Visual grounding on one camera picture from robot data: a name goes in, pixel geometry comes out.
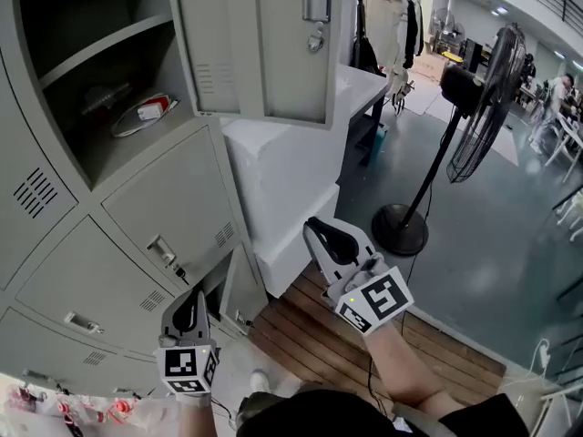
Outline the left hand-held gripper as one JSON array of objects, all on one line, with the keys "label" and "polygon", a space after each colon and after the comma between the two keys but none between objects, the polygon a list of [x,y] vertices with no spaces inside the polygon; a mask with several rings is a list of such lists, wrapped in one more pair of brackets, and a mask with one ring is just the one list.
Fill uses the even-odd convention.
[{"label": "left hand-held gripper", "polygon": [[[161,320],[157,362],[161,381],[175,395],[207,395],[219,365],[218,347],[210,339],[210,322],[202,290],[174,299]],[[187,335],[184,344],[169,335]]]}]

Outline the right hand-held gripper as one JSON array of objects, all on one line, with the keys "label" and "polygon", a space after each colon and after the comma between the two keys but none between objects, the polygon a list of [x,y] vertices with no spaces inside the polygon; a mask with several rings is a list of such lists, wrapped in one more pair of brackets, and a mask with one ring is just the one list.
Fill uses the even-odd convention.
[{"label": "right hand-held gripper", "polygon": [[[323,299],[360,334],[370,335],[414,304],[400,270],[389,268],[384,256],[374,253],[372,242],[359,227],[338,218],[309,218],[303,237],[330,284]],[[363,262],[368,256],[342,279],[351,262]]]}]

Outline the person's left hand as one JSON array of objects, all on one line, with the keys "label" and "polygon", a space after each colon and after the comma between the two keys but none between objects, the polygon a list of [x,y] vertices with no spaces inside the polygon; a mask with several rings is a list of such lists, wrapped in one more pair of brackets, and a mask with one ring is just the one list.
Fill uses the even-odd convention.
[{"label": "person's left hand", "polygon": [[177,393],[176,400],[185,406],[204,409],[211,406],[212,397],[210,393]]}]

